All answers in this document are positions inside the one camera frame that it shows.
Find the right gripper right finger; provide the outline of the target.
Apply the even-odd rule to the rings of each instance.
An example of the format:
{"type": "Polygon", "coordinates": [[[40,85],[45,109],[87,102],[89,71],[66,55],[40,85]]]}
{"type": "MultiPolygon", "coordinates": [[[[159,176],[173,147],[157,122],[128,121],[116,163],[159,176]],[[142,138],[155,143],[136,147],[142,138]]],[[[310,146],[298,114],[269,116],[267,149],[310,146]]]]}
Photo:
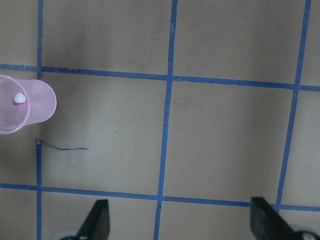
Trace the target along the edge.
{"type": "Polygon", "coordinates": [[[250,200],[250,230],[256,240],[318,240],[320,236],[308,230],[295,230],[263,197],[250,200]]]}

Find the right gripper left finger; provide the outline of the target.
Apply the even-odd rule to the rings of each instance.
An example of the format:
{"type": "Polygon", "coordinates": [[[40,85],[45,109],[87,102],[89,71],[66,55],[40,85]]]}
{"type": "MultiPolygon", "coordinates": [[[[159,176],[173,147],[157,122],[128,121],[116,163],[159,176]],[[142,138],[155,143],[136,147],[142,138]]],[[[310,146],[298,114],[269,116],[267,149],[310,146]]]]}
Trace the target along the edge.
{"type": "Polygon", "coordinates": [[[109,201],[96,200],[81,228],[76,240],[107,240],[110,235],[109,201]]]}

